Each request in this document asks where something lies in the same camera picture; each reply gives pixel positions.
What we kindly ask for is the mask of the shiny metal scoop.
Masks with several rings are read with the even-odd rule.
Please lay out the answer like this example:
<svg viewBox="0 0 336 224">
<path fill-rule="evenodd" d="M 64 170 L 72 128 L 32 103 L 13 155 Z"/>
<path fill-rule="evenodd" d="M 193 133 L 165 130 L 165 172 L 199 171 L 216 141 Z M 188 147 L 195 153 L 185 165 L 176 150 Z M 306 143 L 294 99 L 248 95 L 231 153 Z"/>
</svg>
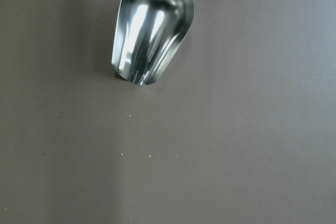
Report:
<svg viewBox="0 0 336 224">
<path fill-rule="evenodd" d="M 158 82 L 185 39 L 194 0 L 121 0 L 111 64 L 126 81 Z"/>
</svg>

